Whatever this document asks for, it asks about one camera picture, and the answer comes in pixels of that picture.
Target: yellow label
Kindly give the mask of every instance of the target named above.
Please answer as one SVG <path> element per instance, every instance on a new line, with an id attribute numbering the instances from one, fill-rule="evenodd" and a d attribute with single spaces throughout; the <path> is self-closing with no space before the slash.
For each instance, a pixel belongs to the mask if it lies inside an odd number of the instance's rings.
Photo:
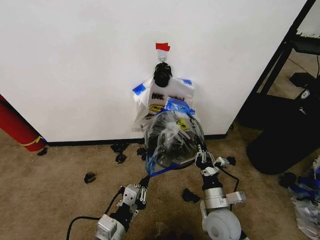
<path id="1" fill-rule="evenodd" d="M 176 124 L 180 125 L 180 128 L 181 128 L 183 131 L 189 129 L 189 127 L 188 127 L 188 125 L 187 125 L 187 123 L 186 123 L 186 121 L 185 121 L 184 119 L 179 118 L 178 121 L 176 122 Z"/>
<path id="2" fill-rule="evenodd" d="M 161 109 L 163 109 L 164 106 L 162 105 L 157 105 L 157 104 L 152 104 L 149 106 L 149 109 L 152 111 L 152 112 L 155 112 L 155 113 L 158 113 L 161 111 Z"/>

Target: clear plastic bag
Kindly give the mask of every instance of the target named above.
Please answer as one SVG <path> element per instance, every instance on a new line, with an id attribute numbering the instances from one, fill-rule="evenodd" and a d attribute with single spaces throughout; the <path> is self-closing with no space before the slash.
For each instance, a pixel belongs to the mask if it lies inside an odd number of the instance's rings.
<path id="1" fill-rule="evenodd" d="M 320 156 L 297 183 L 289 186 L 298 228 L 310 239 L 320 239 Z"/>
<path id="2" fill-rule="evenodd" d="M 182 167 L 194 160 L 204 144 L 204 133 L 195 115 L 184 101 L 168 97 L 164 109 L 154 116 L 145 131 L 146 171 Z"/>

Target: red tape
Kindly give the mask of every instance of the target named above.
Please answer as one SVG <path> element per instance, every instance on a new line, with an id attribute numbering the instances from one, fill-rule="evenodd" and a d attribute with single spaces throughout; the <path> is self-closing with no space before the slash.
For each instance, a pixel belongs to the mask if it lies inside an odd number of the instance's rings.
<path id="1" fill-rule="evenodd" d="M 159 49 L 159 50 L 163 50 L 166 52 L 169 52 L 170 50 L 170 46 L 168 45 L 168 43 L 156 43 L 155 44 L 155 49 Z"/>

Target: plastic bag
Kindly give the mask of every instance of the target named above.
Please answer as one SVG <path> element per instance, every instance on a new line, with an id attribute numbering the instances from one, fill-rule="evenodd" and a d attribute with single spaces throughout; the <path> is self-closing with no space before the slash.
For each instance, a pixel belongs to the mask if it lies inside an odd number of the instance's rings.
<path id="1" fill-rule="evenodd" d="M 314 160 L 306 176 L 289 186 L 298 228 L 310 239 L 320 239 L 320 157 Z"/>
<path id="2" fill-rule="evenodd" d="M 146 171 L 154 176 L 155 167 L 171 169 L 194 160 L 204 144 L 204 133 L 188 104 L 168 98 L 162 111 L 153 117 L 145 131 Z"/>
<path id="3" fill-rule="evenodd" d="M 166 104 L 168 97 L 186 102 L 192 106 L 195 88 L 187 79 L 170 77 L 167 86 L 156 84 L 154 78 L 133 89 L 133 99 L 136 103 L 136 117 L 133 130 L 145 130 L 150 119 L 159 113 Z"/>

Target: black cable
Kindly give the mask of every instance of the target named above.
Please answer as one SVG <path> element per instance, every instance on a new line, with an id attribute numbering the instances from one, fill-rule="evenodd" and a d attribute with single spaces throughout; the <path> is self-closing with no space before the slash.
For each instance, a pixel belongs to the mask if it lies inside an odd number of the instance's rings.
<path id="1" fill-rule="evenodd" d="M 301 65 L 298 64 L 297 62 L 293 61 L 291 58 L 288 57 L 288 60 L 290 60 L 290 61 L 293 62 L 295 65 L 297 65 L 298 67 L 300 67 L 301 69 L 303 69 L 306 73 L 309 73 L 303 66 L 301 66 Z"/>
<path id="2" fill-rule="evenodd" d="M 316 77 L 319 77 L 319 71 L 320 71 L 319 55 L 316 56 L 316 62 L 318 63 L 318 72 L 316 73 Z"/>
<path id="3" fill-rule="evenodd" d="M 122 186 L 119 191 L 116 193 L 116 195 L 114 195 L 114 197 L 112 198 L 108 208 L 106 209 L 106 211 L 104 212 L 104 214 L 108 214 L 112 204 L 114 204 L 114 201 L 116 200 L 116 198 L 118 197 L 119 194 L 123 194 L 125 192 L 125 188 Z"/>
<path id="4" fill-rule="evenodd" d="M 68 227 L 68 232 L 66 233 L 66 240 L 69 240 L 69 237 L 70 237 L 70 232 L 71 232 L 71 228 L 72 228 L 72 224 L 74 224 L 74 222 L 78 219 L 88 219 L 88 220 L 95 220 L 95 221 L 98 221 L 100 219 L 100 217 L 92 217 L 92 216 L 77 216 L 76 218 L 74 218 L 70 224 L 69 224 L 69 227 Z"/>
<path id="5" fill-rule="evenodd" d="M 125 191 L 125 188 L 122 186 L 119 191 L 116 193 L 116 195 L 113 197 L 113 199 L 111 200 L 108 208 L 106 209 L 105 213 L 104 214 L 107 214 L 112 206 L 112 204 L 114 203 L 114 201 L 116 200 L 116 198 L 118 197 L 119 194 L 123 194 Z M 77 216 L 76 218 L 74 218 L 70 224 L 69 224 L 69 227 L 68 227 L 68 232 L 66 233 L 66 240 L 69 240 L 69 237 L 70 237 L 70 232 L 71 232 L 71 228 L 72 228 L 72 224 L 74 224 L 74 222 L 78 219 L 88 219 L 88 220 L 95 220 L 95 221 L 98 221 L 100 219 L 100 217 L 93 217 L 93 216 Z"/>
<path id="6" fill-rule="evenodd" d="M 227 174 L 229 177 L 233 178 L 236 180 L 235 183 L 235 187 L 233 192 L 237 191 L 238 185 L 239 185 L 239 178 L 237 178 L 236 176 L 233 176 L 232 174 L 228 173 L 227 171 L 225 171 L 222 167 L 218 167 L 222 172 L 224 172 L 225 174 Z"/>

